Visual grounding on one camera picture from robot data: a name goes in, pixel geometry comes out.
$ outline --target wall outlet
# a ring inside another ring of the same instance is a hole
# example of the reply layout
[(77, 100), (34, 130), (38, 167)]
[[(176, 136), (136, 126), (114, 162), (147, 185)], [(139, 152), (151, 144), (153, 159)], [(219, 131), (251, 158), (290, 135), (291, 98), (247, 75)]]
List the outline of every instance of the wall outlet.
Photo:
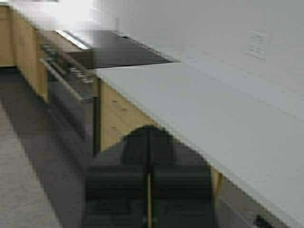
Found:
[(268, 45), (268, 35), (250, 31), (249, 33), (249, 45), (247, 54), (265, 59), (266, 58), (266, 47)]

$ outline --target dark floor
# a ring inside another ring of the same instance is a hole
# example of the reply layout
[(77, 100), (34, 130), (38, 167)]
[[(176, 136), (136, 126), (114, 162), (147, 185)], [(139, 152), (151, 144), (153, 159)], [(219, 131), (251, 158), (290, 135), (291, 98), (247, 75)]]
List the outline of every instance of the dark floor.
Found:
[(0, 69), (0, 100), (62, 227), (78, 228), (84, 175), (52, 133), (47, 106), (15, 68)]

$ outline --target oven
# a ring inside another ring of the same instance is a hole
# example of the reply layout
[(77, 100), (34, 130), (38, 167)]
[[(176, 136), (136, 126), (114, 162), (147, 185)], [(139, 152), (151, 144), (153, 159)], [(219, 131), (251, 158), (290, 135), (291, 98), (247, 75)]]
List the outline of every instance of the oven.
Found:
[(42, 46), (47, 69), (48, 111), (59, 139), (85, 170), (99, 148), (99, 100), (93, 92), (96, 80), (87, 72)]

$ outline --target backsplash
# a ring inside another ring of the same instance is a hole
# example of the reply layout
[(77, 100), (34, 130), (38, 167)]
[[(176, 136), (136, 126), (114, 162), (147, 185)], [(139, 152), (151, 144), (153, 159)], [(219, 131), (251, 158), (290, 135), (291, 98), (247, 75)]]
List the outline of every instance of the backsplash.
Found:
[[(83, 10), (102, 25), (304, 119), (303, 7), (301, 0), (90, 0)], [(246, 54), (251, 30), (269, 36), (265, 60)]]

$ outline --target kitchen counter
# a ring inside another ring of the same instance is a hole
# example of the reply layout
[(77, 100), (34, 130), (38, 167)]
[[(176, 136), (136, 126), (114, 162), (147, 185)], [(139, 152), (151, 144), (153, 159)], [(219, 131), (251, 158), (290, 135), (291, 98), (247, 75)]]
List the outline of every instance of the kitchen counter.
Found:
[(304, 228), (304, 122), (183, 63), (98, 77), (291, 228)]
[(58, 2), (28, 2), (10, 0), (4, 4), (17, 10), (36, 29), (40, 30), (94, 30), (109, 29), (102, 27), (89, 15), (83, 13), (80, 7), (67, 12), (67, 7)]
[(7, 6), (8, 5), (8, 1), (0, 1), (0, 6)]

